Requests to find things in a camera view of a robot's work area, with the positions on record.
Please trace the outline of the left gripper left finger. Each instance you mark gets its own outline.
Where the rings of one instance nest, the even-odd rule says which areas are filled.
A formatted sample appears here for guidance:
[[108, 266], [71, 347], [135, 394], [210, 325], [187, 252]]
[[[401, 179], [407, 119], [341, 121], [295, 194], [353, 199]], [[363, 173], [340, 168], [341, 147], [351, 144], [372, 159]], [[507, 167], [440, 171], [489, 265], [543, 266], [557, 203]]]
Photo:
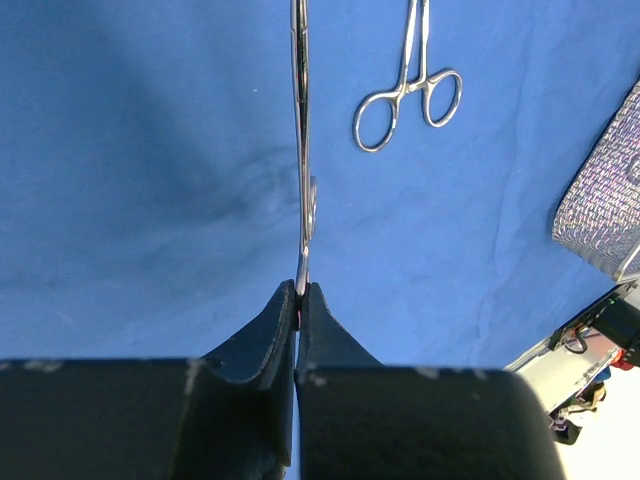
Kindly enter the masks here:
[[291, 462], [296, 292], [197, 358], [5, 359], [5, 479], [279, 479]]

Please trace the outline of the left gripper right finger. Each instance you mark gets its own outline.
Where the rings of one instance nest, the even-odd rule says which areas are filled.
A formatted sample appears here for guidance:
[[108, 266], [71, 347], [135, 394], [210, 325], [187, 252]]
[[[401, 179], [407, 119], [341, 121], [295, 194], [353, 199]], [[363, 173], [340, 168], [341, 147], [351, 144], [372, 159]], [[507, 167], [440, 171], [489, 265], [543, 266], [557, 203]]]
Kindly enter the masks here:
[[296, 365], [304, 479], [560, 479], [548, 419], [503, 370], [386, 366], [302, 302]]

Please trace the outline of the blue surgical wrap cloth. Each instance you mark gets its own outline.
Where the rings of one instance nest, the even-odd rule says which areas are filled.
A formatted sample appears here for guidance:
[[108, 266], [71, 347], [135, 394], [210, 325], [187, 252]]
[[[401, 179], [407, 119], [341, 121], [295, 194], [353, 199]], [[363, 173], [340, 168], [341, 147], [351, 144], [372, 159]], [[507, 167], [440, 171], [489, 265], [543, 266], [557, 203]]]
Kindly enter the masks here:
[[[296, 271], [286, 1], [1, 5], [1, 354], [197, 356]], [[386, 363], [500, 367], [610, 287], [556, 206], [639, 74], [635, 1], [435, 1], [441, 129], [393, 87], [408, 5], [309, 5], [311, 277]]]

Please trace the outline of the steel ring-handled forceps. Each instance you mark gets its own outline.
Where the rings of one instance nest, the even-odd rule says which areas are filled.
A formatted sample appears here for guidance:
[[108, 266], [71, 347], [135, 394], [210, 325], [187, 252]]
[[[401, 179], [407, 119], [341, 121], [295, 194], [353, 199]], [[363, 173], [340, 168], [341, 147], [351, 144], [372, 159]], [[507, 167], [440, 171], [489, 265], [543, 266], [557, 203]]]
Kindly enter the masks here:
[[[374, 92], [368, 95], [360, 103], [355, 112], [353, 122], [353, 137], [356, 145], [364, 152], [376, 153], [382, 150], [392, 139], [398, 123], [401, 101], [409, 94], [420, 91], [422, 93], [422, 114], [425, 122], [434, 128], [442, 128], [447, 125], [459, 108], [463, 94], [463, 78], [453, 68], [446, 68], [437, 73], [428, 71], [428, 44], [430, 38], [430, 1], [412, 0], [409, 2], [408, 17], [405, 29], [405, 38], [401, 55], [398, 79], [395, 87], [387, 91]], [[410, 80], [409, 68], [412, 59], [414, 41], [417, 31], [419, 34], [419, 73]], [[435, 90], [447, 79], [452, 79], [454, 91], [447, 111], [438, 118], [431, 112], [431, 102]], [[373, 145], [367, 145], [361, 137], [361, 123], [363, 115], [368, 107], [377, 101], [385, 101], [389, 105], [391, 118], [385, 136]]]
[[307, 285], [310, 283], [311, 240], [315, 233], [317, 208], [317, 182], [311, 175], [310, 165], [310, 103], [309, 103], [309, 35], [308, 2], [292, 0], [291, 61], [296, 121], [298, 183], [300, 201], [299, 253], [295, 278], [298, 320], [302, 319], [302, 307]]

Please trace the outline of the wire mesh instrument tray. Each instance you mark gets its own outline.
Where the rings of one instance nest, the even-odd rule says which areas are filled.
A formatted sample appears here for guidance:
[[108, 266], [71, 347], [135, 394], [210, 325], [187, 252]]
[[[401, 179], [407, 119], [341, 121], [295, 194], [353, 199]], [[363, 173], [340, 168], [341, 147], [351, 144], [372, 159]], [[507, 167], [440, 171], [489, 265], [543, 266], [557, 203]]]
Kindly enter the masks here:
[[552, 239], [618, 284], [639, 278], [639, 85], [562, 198]]

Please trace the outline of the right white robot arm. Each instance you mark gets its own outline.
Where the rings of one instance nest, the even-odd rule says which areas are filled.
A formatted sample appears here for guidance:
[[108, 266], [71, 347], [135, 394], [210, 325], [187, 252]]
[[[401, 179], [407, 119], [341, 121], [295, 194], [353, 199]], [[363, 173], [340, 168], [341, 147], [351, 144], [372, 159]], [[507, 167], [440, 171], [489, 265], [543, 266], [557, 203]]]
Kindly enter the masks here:
[[506, 369], [536, 393], [556, 442], [573, 445], [604, 402], [614, 368], [639, 366], [639, 282], [614, 287]]

